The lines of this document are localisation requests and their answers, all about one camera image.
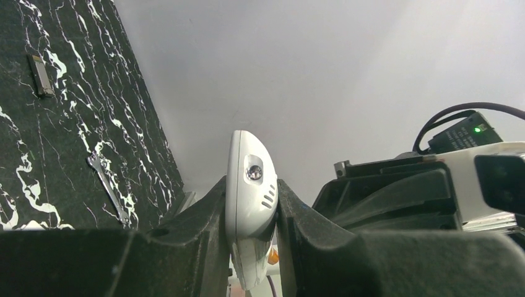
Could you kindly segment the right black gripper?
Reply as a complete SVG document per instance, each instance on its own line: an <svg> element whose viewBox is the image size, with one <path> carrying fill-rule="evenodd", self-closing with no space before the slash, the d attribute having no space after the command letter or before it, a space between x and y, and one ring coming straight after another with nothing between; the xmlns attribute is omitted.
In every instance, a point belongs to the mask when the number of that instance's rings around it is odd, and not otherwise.
<svg viewBox="0 0 525 297"><path fill-rule="evenodd" d="M335 167L336 179L322 187L312 208L347 231L462 229L451 172L441 161Z"/></svg>

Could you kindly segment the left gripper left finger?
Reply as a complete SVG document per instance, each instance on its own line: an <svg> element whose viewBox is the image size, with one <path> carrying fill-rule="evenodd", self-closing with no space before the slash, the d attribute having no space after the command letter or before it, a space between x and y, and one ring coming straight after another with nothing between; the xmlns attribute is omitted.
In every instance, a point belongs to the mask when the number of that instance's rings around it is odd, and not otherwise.
<svg viewBox="0 0 525 297"><path fill-rule="evenodd" d="M230 252L226 180L143 233L1 233L2 296L225 296Z"/></svg>

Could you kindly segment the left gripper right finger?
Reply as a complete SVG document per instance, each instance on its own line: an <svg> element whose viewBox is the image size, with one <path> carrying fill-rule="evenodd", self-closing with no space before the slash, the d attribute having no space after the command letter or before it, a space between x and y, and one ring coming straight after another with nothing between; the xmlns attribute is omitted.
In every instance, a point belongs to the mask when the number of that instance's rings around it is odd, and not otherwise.
<svg viewBox="0 0 525 297"><path fill-rule="evenodd" d="M463 231L351 233L278 182L284 296L523 296L524 251Z"/></svg>

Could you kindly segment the white remote control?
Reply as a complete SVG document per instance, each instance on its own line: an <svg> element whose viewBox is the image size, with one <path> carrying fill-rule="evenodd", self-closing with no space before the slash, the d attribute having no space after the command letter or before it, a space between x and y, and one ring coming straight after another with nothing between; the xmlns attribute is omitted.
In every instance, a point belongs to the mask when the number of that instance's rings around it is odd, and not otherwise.
<svg viewBox="0 0 525 297"><path fill-rule="evenodd" d="M267 275L278 200L277 174L267 148L249 131L235 130L226 174L225 232L245 291Z"/></svg>

